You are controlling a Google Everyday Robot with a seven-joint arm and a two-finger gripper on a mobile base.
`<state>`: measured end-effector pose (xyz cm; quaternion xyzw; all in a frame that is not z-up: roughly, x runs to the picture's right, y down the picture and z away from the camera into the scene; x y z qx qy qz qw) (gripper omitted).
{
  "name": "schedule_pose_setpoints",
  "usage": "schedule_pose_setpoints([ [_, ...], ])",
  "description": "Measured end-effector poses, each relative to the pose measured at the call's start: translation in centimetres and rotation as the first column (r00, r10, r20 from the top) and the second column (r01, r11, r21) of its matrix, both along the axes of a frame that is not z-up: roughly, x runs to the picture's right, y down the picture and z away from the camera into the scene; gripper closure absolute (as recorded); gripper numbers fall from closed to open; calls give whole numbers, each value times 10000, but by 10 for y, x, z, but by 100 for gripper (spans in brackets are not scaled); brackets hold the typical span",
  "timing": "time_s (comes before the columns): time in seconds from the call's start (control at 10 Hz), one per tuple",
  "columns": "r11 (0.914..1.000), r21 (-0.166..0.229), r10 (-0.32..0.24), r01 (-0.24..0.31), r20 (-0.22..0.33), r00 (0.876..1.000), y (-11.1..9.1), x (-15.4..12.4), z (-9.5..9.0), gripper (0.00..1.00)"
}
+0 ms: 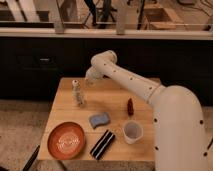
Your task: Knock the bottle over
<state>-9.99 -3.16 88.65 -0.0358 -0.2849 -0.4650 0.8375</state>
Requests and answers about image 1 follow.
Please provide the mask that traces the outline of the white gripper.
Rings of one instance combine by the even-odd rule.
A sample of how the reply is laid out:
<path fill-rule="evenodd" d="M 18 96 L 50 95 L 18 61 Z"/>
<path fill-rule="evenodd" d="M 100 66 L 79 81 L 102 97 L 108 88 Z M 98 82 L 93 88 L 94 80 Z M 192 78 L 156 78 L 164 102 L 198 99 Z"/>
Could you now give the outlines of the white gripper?
<path fill-rule="evenodd" d="M 88 84 L 94 84 L 97 81 L 100 81 L 104 77 L 103 74 L 101 74 L 98 70 L 96 70 L 94 67 L 90 67 L 86 71 L 85 75 L 85 81 Z"/>

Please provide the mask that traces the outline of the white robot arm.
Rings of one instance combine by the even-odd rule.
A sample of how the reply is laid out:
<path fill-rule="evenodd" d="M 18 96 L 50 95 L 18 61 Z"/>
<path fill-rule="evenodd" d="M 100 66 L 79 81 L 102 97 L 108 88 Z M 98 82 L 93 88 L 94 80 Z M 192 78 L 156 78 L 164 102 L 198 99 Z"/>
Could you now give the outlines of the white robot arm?
<path fill-rule="evenodd" d="M 201 104 L 189 89 L 160 83 L 117 64 L 108 50 L 91 58 L 86 79 L 113 79 L 153 108 L 155 171 L 211 171 Z"/>

